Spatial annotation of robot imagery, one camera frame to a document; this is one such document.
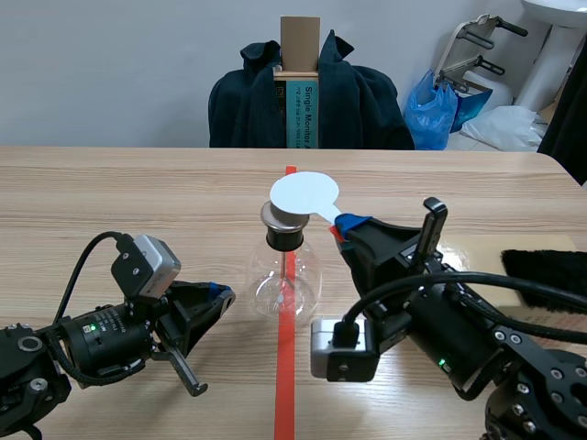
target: bottle cap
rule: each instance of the bottle cap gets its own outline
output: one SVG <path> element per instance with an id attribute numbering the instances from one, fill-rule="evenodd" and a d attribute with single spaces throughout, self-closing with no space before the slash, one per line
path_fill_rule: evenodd
<path id="1" fill-rule="evenodd" d="M 280 252 L 298 249 L 304 242 L 304 227 L 309 214 L 289 214 L 267 202 L 260 210 L 260 219 L 267 226 L 267 243 Z"/>

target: red tape line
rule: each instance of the red tape line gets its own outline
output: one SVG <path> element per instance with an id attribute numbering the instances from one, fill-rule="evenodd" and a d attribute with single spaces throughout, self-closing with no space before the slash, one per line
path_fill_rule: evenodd
<path id="1" fill-rule="evenodd" d="M 296 167 L 285 168 L 285 175 Z M 295 254 L 285 254 L 285 275 L 295 286 Z M 282 284 L 283 302 L 279 309 L 277 336 L 277 375 L 275 382 L 274 440 L 295 439 L 295 290 Z"/>

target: dark coat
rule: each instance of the dark coat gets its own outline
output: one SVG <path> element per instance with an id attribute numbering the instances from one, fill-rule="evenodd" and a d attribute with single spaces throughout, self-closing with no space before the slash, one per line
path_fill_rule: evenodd
<path id="1" fill-rule="evenodd" d="M 386 75 L 351 66 L 352 46 L 330 31 L 318 61 L 318 145 L 321 149 L 414 149 Z M 285 132 L 273 82 L 281 62 L 275 41 L 240 52 L 243 70 L 216 83 L 208 105 L 210 147 L 285 148 Z"/>

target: clear glass flask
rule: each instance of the clear glass flask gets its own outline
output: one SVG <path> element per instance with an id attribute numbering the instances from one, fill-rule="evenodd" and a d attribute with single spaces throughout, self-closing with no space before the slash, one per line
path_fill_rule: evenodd
<path id="1" fill-rule="evenodd" d="M 261 209 L 267 236 L 253 249 L 247 267 L 249 300 L 271 319 L 287 312 L 298 322 L 310 318 L 320 299 L 322 270 L 304 240 L 309 215 L 287 214 L 267 202 Z"/>

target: white paper disc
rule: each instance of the white paper disc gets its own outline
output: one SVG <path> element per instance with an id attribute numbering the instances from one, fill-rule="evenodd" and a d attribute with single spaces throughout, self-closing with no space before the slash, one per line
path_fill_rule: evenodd
<path id="1" fill-rule="evenodd" d="M 338 184 L 321 172 L 295 172 L 280 178 L 271 188 L 271 202 L 282 211 L 320 214 L 331 223 L 340 214 L 334 206 L 337 198 Z"/>

